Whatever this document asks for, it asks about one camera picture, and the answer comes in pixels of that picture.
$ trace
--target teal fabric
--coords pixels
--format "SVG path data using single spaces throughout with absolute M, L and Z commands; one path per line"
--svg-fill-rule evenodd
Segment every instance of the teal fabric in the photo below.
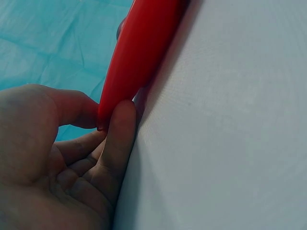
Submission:
M 0 90 L 27 83 L 80 90 L 99 101 L 132 0 L 1 0 Z M 88 131 L 64 126 L 58 140 Z

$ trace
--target skin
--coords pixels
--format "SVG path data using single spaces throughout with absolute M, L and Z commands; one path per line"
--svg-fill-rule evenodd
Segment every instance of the skin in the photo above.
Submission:
M 0 92 L 0 229 L 111 228 L 134 104 L 116 107 L 108 133 L 54 142 L 59 126 L 95 128 L 97 109 L 77 91 L 26 85 Z

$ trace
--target wrinkled fabric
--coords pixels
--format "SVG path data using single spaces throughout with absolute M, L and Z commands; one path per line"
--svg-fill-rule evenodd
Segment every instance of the wrinkled fabric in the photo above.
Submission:
M 1 0 L 0 90 L 27 83 L 99 102 L 118 25 L 132 0 Z M 64 126 L 57 140 L 88 130 Z

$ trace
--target blue fabric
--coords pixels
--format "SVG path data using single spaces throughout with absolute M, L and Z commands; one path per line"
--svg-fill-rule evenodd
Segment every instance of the blue fabric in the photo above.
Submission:
M 132 0 L 1 0 L 0 90 L 26 83 L 80 90 L 99 101 Z M 88 131 L 72 126 L 58 140 Z

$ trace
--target red cylindrical object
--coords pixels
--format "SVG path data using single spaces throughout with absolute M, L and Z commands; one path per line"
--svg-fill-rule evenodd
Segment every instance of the red cylindrical object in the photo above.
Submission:
M 108 124 L 116 105 L 132 100 L 157 70 L 187 0 L 135 0 L 118 38 L 99 111 L 98 129 Z

